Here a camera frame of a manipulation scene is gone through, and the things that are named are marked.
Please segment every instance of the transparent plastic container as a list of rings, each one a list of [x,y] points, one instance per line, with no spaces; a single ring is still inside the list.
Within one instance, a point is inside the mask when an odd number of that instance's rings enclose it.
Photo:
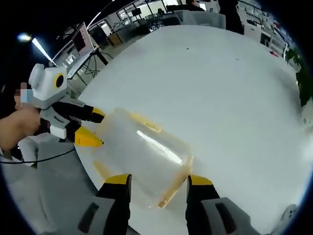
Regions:
[[[93,151],[102,178],[132,174],[132,202],[144,207],[166,207],[191,173],[189,146],[140,115],[116,108],[96,135],[104,142]]]

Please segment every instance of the gray floor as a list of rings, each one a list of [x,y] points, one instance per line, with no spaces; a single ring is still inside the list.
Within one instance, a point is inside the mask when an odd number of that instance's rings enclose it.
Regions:
[[[107,46],[105,49],[102,49],[101,52],[107,53],[109,54],[111,57],[113,57],[113,59],[118,56],[123,50],[125,50],[126,48],[128,48],[130,45],[132,45],[133,43],[135,43],[136,41],[138,41],[139,39],[141,39],[144,36],[136,36],[135,38],[129,40],[128,42],[125,42],[121,45],[112,47],[112,46]],[[107,55],[107,54],[103,54],[103,56],[106,58],[106,60],[110,63],[110,61],[112,60],[112,58]],[[104,69],[104,64],[100,61],[100,59],[97,56],[93,56],[90,58],[90,61],[86,61],[86,65],[89,65],[89,68],[91,70],[95,70],[97,68],[97,70],[102,70]],[[86,71],[85,68],[81,68],[78,73],[80,74],[80,76],[82,77],[82,79],[84,80],[84,82],[86,84],[89,84],[91,82],[91,80],[93,79],[92,74],[89,71]],[[75,91],[79,94],[81,94],[81,92],[85,89],[86,85],[81,81],[81,79],[75,75],[73,77],[73,79],[70,81],[70,85],[75,89]]]

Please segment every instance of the black cable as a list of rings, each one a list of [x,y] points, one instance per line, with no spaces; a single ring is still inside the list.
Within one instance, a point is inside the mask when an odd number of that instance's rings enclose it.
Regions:
[[[108,55],[109,57],[111,57],[111,59],[113,59],[113,57],[110,55],[110,54],[108,54],[108,53],[105,53],[105,52],[100,52],[101,54],[106,54],[106,55]]]
[[[65,154],[68,154],[68,153],[70,153],[70,152],[72,152],[72,151],[74,151],[74,150],[75,150],[75,148],[72,149],[72,150],[70,150],[70,151],[68,151],[68,152],[66,152],[66,153],[62,153],[62,154],[59,154],[59,155],[57,155],[57,156],[54,156],[54,157],[51,157],[51,158],[42,159],[42,160],[38,160],[38,161],[29,161],[29,162],[20,162],[20,163],[12,163],[12,162],[0,162],[0,163],[3,163],[3,164],[40,163],[40,162],[45,162],[45,161],[48,161],[48,160],[51,160],[51,159],[54,159],[54,158],[58,158],[58,157],[60,157],[60,156],[63,156],[63,155],[65,155]]]

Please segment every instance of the white table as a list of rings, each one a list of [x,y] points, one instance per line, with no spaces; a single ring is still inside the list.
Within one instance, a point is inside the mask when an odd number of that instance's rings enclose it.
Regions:
[[[105,113],[142,114],[189,143],[193,172],[263,234],[305,192],[312,147],[301,130],[295,71],[250,38],[208,26],[161,28],[115,57],[79,99]],[[99,189],[91,154],[77,152]],[[183,188],[164,210],[131,203],[130,226],[142,235],[187,234],[185,197]]]

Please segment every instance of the green plant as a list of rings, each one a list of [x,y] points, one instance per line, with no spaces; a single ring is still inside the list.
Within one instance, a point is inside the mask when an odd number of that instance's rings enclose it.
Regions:
[[[299,97],[301,107],[306,105],[309,99],[312,97],[313,78],[310,76],[310,71],[305,64],[304,60],[299,56],[297,51],[290,49],[286,53],[286,60],[293,60],[295,64],[301,67],[300,71],[296,73],[296,79],[299,87]]]

